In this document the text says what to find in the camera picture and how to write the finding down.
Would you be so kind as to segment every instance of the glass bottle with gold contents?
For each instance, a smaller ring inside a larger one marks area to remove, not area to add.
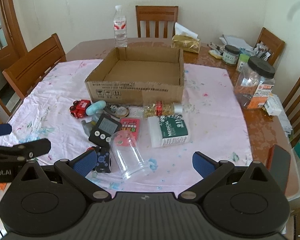
[[[147,119],[151,116],[182,114],[182,111],[182,104],[164,104],[162,101],[157,101],[153,104],[143,106],[143,117]]]

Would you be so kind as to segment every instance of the white bottle cap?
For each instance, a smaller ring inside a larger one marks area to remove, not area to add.
[[[182,104],[173,103],[173,107],[174,107],[175,114],[182,114],[183,112]]]

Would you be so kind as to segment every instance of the tablecloth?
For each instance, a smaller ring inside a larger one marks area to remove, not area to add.
[[[83,132],[81,120],[70,115],[73,101],[89,99],[84,80],[102,60],[59,63],[38,83],[13,115],[10,135],[0,137],[0,145],[12,146],[40,138],[51,141],[51,150],[40,156],[41,165],[61,158],[74,159],[93,144]],[[87,179],[116,191],[174,192],[178,195],[200,181],[192,167],[192,155],[200,151],[219,161],[249,165],[252,161],[249,136],[241,108],[233,94],[227,71],[201,65],[185,64],[183,107],[190,123],[190,142],[170,147],[152,148],[148,126],[142,121],[138,147],[151,172],[134,180],[122,180],[112,164],[112,173],[91,172]],[[133,107],[132,116],[142,115]]]

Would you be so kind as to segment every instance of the gold tissue package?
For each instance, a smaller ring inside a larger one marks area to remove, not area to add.
[[[174,35],[172,37],[172,48],[183,49],[185,51],[199,54],[200,40],[185,35]]]

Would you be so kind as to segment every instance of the blue gripper pad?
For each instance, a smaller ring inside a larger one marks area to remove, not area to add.
[[[89,154],[85,155],[82,159],[76,161],[73,164],[73,169],[82,176],[87,176],[92,169],[97,164],[97,153],[91,151]]]
[[[216,170],[217,162],[205,156],[201,152],[195,152],[192,155],[192,166],[201,175],[202,178],[207,177]]]
[[[0,124],[0,136],[7,135],[12,132],[12,127],[8,123]]]

